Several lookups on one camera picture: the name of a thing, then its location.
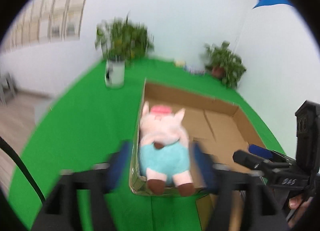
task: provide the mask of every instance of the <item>cardboard box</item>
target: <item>cardboard box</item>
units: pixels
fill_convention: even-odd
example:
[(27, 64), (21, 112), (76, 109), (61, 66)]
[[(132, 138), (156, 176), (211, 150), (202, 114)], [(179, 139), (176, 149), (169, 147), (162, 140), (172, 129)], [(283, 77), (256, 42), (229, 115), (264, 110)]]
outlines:
[[(265, 147), (238, 105), (146, 80), (142, 91), (129, 173), (129, 186), (134, 194), (152, 195), (146, 186), (146, 178), (140, 176), (138, 162), (139, 120), (145, 101), (150, 103), (150, 107), (156, 104), (169, 105), (174, 113), (185, 108), (182, 125), (189, 134), (190, 149), (193, 141), (199, 141), (205, 153), (214, 155), (218, 162), (229, 165), (232, 170), (249, 172), (247, 168), (233, 162), (232, 156), (236, 150), (246, 150), (249, 143)], [(203, 190), (204, 183), (192, 153), (190, 162), (191, 176), (199, 192)], [(164, 195), (175, 194), (178, 194), (177, 188), (165, 188)]]
[[(196, 200), (196, 206), (202, 231), (205, 231), (208, 226), (212, 211), (214, 209), (214, 205), (216, 203), (216, 199), (217, 196), (210, 194)], [(242, 201), (240, 193), (238, 191), (234, 191), (229, 231), (240, 230), (243, 207), (244, 203)]]

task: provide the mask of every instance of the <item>blue shorts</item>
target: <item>blue shorts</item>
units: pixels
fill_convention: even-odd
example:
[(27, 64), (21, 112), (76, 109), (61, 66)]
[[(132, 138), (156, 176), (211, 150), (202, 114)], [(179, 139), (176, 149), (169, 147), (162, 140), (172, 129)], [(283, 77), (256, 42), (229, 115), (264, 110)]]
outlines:
[(140, 173), (146, 176), (147, 168), (167, 175), (166, 184), (172, 183), (172, 176), (190, 168), (189, 151), (180, 142), (156, 149), (152, 144), (139, 150)]

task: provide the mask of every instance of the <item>chair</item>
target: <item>chair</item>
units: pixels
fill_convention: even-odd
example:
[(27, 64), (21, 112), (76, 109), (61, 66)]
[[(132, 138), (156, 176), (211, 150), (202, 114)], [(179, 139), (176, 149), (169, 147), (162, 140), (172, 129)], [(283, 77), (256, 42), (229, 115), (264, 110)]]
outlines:
[(10, 96), (15, 97), (15, 95), (16, 92), (10, 74), (6, 73), (4, 76), (0, 76), (0, 100), (2, 104), (7, 105), (5, 99)]

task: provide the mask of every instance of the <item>white wall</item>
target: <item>white wall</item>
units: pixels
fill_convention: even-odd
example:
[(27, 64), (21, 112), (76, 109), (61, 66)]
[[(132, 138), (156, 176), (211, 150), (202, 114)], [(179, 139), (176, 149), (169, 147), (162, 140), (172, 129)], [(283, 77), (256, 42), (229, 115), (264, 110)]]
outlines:
[(248, 13), (236, 52), (247, 67), (239, 93), (287, 155), (295, 157), (295, 111), (320, 103), (320, 53), (295, 8), (262, 6)]
[(79, 41), (56, 42), (0, 56), (1, 72), (18, 87), (59, 95), (98, 61), (95, 27), (102, 19), (143, 22), (155, 38), (154, 55), (202, 66), (203, 44), (223, 40), (235, 46), (248, 10), (256, 0), (86, 0)]

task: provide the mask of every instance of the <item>stuffed pig toy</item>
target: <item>stuffed pig toy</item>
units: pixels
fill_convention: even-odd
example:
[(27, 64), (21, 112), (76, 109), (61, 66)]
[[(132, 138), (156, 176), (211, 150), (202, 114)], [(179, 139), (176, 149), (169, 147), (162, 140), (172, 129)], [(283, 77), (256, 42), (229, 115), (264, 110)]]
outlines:
[(147, 178), (149, 189), (156, 195), (172, 182), (181, 196), (194, 194), (189, 167), (189, 138), (181, 125), (185, 109), (175, 115), (171, 108), (145, 102), (140, 119), (140, 173)]

